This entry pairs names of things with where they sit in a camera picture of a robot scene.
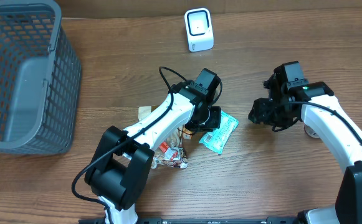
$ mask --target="teal packet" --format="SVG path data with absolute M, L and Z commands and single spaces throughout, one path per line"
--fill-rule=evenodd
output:
M 228 141 L 229 136 L 236 129 L 237 125 L 239 125 L 238 120 L 221 111 L 221 124 L 219 128 L 204 134 L 199 143 L 221 155 L 225 143 Z

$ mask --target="wooden surface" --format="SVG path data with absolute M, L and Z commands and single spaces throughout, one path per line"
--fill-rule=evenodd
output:
M 211 13 L 256 12 L 362 7 L 362 0 L 56 0 L 63 16 L 119 18 L 177 16 L 189 9 L 206 7 Z
M 224 84 L 217 105 L 240 124 L 223 155 L 193 139 L 187 169 L 152 170 L 136 204 L 140 216 L 262 218 L 333 204 L 342 174 L 324 144 L 301 123 L 273 133 L 247 115 L 267 96 L 262 82 L 272 70 L 299 60 L 305 76 L 326 82 L 362 129 L 362 8 L 221 14 L 212 23 L 214 48 L 192 54 L 182 16 L 63 22 L 83 65 L 74 145 L 59 156 L 0 154 L 0 223 L 102 216 L 100 205 L 71 194 L 71 182 L 104 130 L 123 129 L 137 121 L 139 106 L 164 100 L 160 65 L 190 79 L 204 67 L 216 72 Z M 77 189 L 92 196 L 83 182 Z

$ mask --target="blue-gray basket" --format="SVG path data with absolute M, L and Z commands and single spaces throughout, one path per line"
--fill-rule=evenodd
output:
M 0 1 L 0 152 L 70 149 L 81 64 L 51 0 Z

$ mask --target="basket bottom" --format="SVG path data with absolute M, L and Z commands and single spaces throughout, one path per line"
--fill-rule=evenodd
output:
M 24 137 L 36 124 L 47 65 L 48 57 L 33 57 L 20 64 L 7 115 L 4 141 Z

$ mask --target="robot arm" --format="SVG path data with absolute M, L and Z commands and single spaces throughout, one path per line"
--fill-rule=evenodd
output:
M 344 172 L 335 205 L 300 212 L 300 223 L 361 224 L 362 144 L 339 117 L 324 109 L 336 111 L 361 139 L 362 131 L 343 111 L 325 83 L 309 83 L 304 78 L 298 62 L 277 67 L 264 82 L 264 88 L 269 89 L 269 97 L 254 101 L 249 119 L 253 123 L 272 125 L 273 131 L 282 131 L 303 121 L 319 135 Z
M 85 174 L 85 182 L 91 186 L 92 192 L 108 205 L 105 223 L 136 223 L 138 217 L 134 204 L 146 185 L 154 151 L 178 127 L 186 125 L 192 131 L 219 128 L 221 108 L 212 104 L 215 103 L 214 94 L 220 82 L 214 72 L 205 68 L 195 81 L 173 85 L 165 101 L 144 120 L 123 131 L 114 126 L 105 131 L 91 163 L 99 161 Z M 173 104 L 168 110 L 171 94 Z M 145 132 L 132 137 L 141 130 Z M 114 153 L 129 158 L 128 167 L 112 156 L 102 157 L 119 145 L 125 146 Z

